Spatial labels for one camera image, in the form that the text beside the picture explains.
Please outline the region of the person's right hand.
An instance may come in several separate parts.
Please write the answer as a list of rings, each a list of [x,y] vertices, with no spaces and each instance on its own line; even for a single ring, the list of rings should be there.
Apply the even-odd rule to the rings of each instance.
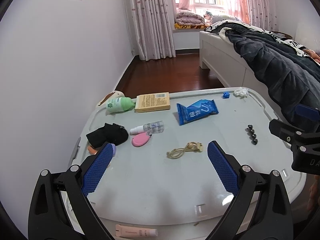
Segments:
[[[307,210],[311,211],[316,204],[319,205],[319,175],[314,175],[314,182],[311,185],[309,191],[309,201],[307,204]]]

